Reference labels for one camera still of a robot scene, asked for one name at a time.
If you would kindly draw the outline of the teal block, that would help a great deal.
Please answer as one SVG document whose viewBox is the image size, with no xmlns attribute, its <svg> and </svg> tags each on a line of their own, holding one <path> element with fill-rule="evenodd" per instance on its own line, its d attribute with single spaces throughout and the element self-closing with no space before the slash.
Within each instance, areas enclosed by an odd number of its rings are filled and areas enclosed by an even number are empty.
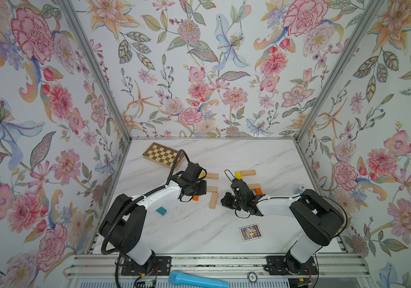
<svg viewBox="0 0 411 288">
<path fill-rule="evenodd" d="M 164 207 L 160 207 L 156 210 L 157 213 L 161 214 L 162 216 L 166 215 L 167 210 Z"/>
</svg>

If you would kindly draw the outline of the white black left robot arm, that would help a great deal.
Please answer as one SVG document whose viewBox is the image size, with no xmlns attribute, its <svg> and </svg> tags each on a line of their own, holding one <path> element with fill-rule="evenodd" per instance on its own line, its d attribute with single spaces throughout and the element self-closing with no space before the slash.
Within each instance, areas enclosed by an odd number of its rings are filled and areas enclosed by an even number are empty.
<svg viewBox="0 0 411 288">
<path fill-rule="evenodd" d="M 144 194 L 129 197 L 119 195 L 104 217 L 99 234 L 103 237 L 101 254 L 117 253 L 132 260 L 139 267 L 149 268 L 154 263 L 155 252 L 145 245 L 142 232 L 149 211 L 156 211 L 171 200 L 192 200 L 207 193 L 207 170 L 189 162 L 184 171 L 170 171 L 166 183 Z"/>
</svg>

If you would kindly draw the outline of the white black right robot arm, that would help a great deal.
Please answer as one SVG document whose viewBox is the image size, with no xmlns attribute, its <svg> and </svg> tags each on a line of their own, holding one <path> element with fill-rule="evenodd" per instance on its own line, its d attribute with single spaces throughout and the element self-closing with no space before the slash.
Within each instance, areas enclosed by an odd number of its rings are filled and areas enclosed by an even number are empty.
<svg viewBox="0 0 411 288">
<path fill-rule="evenodd" d="M 235 212 L 244 211 L 250 216 L 294 217 L 302 234 L 284 257 L 267 263 L 283 275 L 301 274 L 314 262 L 314 255 L 341 232 L 347 224 L 345 211 L 339 212 L 327 198 L 312 189 L 305 189 L 294 196 L 269 196 L 256 194 L 244 180 L 234 179 L 231 192 L 221 199 L 222 206 Z"/>
</svg>

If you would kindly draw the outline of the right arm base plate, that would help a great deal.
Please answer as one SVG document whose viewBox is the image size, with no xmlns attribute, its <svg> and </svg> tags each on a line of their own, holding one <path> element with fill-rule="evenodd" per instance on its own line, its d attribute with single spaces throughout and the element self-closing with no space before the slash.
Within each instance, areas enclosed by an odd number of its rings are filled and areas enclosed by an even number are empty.
<svg viewBox="0 0 411 288">
<path fill-rule="evenodd" d="M 319 274 L 314 257 L 310 257 L 305 263 L 283 255 L 267 256 L 265 260 L 264 270 L 271 276 L 317 276 Z"/>
</svg>

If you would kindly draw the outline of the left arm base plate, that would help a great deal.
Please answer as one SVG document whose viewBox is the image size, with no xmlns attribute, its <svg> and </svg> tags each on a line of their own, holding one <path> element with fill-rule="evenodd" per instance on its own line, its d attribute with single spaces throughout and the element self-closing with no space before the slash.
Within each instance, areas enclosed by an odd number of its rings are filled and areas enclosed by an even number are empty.
<svg viewBox="0 0 411 288">
<path fill-rule="evenodd" d="M 145 264 L 138 264 L 133 259 L 124 259 L 121 268 L 122 276 L 169 276 L 171 271 L 172 257 L 152 256 Z"/>
</svg>

